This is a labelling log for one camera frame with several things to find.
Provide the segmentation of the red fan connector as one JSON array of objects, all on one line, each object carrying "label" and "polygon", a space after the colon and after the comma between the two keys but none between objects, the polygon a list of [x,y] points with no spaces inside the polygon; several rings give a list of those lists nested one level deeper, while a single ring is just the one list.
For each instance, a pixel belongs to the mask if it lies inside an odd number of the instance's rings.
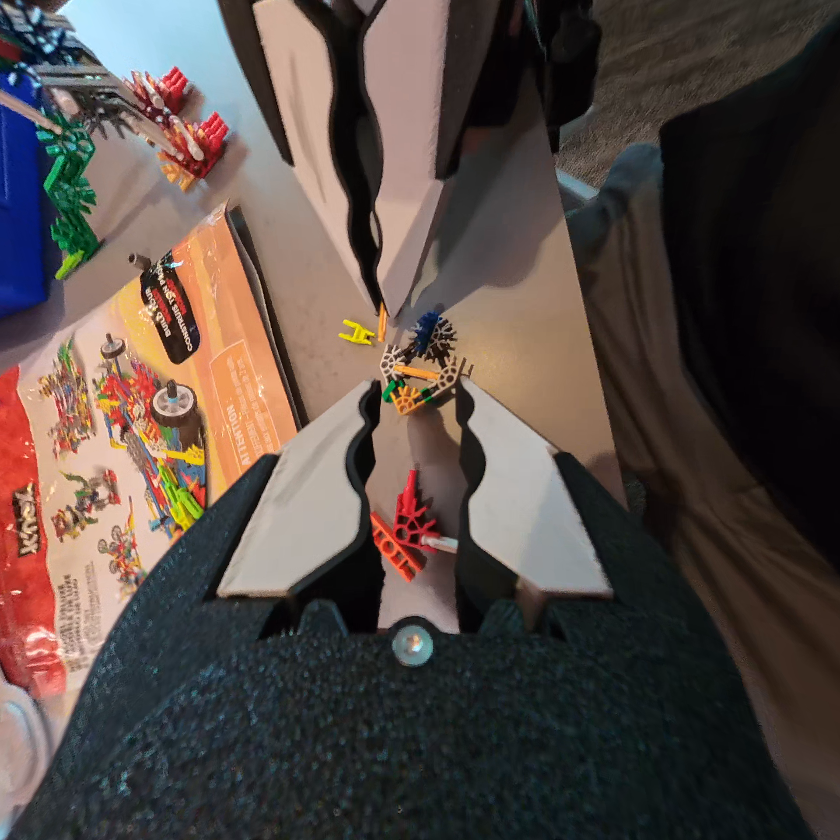
[{"label": "red fan connector", "polygon": [[428,506],[422,503],[417,486],[418,470],[408,472],[406,485],[396,498],[393,531],[396,541],[405,548],[428,547],[428,540],[438,539],[437,520],[427,518]]}]

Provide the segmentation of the small blue plastic bin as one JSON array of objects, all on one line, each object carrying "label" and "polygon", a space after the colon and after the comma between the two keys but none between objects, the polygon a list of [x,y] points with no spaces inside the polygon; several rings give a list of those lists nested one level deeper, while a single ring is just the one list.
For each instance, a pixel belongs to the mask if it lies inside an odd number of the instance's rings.
[{"label": "small blue plastic bin", "polygon": [[1,318],[47,299],[46,178],[37,126],[1,106]]}]

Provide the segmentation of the construction toy set plastic bag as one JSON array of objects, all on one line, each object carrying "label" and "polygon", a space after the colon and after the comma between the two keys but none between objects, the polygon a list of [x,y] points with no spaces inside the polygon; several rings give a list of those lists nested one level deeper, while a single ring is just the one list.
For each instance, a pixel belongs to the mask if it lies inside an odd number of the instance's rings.
[{"label": "construction toy set plastic bag", "polygon": [[297,432],[226,206],[2,373],[2,671],[78,690],[167,550]]}]

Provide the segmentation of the small multicolour toy assembly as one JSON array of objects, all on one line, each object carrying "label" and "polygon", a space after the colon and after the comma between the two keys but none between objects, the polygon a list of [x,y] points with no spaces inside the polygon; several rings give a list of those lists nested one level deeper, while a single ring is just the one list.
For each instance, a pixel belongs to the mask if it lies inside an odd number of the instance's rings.
[{"label": "small multicolour toy assembly", "polygon": [[380,360],[382,399],[400,417],[455,393],[459,380],[474,365],[455,353],[454,324],[437,311],[427,311],[414,324],[405,344],[387,343]]}]

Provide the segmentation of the black grey connector toy assembly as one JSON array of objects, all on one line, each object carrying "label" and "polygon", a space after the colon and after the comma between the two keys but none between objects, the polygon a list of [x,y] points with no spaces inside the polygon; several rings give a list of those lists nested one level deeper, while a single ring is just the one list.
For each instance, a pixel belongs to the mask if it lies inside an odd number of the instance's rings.
[{"label": "black grey connector toy assembly", "polygon": [[140,135],[137,99],[79,40],[63,14],[1,2],[2,106],[57,137],[65,124]]}]

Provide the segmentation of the red yellow connector toy assembly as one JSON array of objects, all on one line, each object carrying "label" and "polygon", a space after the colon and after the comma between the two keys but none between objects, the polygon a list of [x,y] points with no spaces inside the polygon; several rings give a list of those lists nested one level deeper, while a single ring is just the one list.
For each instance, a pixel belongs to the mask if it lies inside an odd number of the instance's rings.
[{"label": "red yellow connector toy assembly", "polygon": [[132,70],[125,79],[147,124],[155,135],[144,133],[146,142],[156,148],[161,172],[183,193],[206,180],[222,158],[229,127],[217,112],[197,122],[186,119],[186,111],[196,89],[176,66],[161,77],[147,71]]}]

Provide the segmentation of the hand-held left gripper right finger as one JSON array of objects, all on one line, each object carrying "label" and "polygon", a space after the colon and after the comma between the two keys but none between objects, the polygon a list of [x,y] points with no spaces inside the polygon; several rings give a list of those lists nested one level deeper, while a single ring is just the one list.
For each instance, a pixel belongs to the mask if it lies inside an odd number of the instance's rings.
[{"label": "hand-held left gripper right finger", "polygon": [[555,600],[611,601],[614,589],[559,466],[562,453],[471,380],[456,386],[459,466],[456,611],[476,631],[496,602],[532,627]]}]

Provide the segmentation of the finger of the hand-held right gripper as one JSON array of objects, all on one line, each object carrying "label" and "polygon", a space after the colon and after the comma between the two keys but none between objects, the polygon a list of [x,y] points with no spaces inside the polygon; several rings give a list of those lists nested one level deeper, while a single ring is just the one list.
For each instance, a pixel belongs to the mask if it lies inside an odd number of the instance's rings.
[{"label": "finger of the hand-held right gripper", "polygon": [[449,166],[491,41],[491,2],[377,2],[363,27],[364,84],[381,141],[376,270],[392,320],[424,266]]},{"label": "finger of the hand-held right gripper", "polygon": [[290,165],[366,303],[378,312],[382,155],[364,88],[361,22],[327,2],[253,6]]}]

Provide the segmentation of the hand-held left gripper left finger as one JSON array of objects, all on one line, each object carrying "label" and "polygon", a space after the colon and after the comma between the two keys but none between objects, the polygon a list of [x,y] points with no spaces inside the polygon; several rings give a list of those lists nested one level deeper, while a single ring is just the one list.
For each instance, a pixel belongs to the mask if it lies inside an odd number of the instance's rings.
[{"label": "hand-held left gripper left finger", "polygon": [[374,631],[382,557],[366,483],[382,384],[363,380],[282,447],[225,569],[217,596],[277,600],[298,620],[335,604],[351,631]]}]

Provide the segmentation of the person's black top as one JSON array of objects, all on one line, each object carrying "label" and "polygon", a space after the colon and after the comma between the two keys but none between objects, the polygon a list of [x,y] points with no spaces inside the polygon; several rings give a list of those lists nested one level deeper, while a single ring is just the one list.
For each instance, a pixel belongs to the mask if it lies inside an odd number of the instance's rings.
[{"label": "person's black top", "polygon": [[744,464],[837,553],[838,16],[659,142],[687,369]]}]

